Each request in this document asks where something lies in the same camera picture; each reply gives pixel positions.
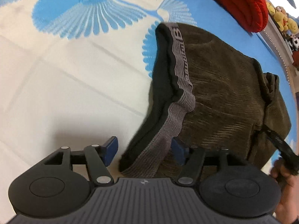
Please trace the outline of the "person's right hand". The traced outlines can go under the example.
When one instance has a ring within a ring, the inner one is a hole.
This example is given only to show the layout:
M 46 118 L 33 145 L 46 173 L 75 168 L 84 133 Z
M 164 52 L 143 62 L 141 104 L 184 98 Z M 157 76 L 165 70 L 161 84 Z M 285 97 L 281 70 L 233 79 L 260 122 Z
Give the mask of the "person's right hand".
M 298 209 L 296 206 L 296 192 L 298 191 L 298 176 L 291 174 L 284 165 L 284 160 L 279 158 L 271 169 L 270 176 L 278 180 L 281 176 L 286 182 L 282 189 L 280 202 L 275 210 L 276 219 L 280 223 L 298 223 Z

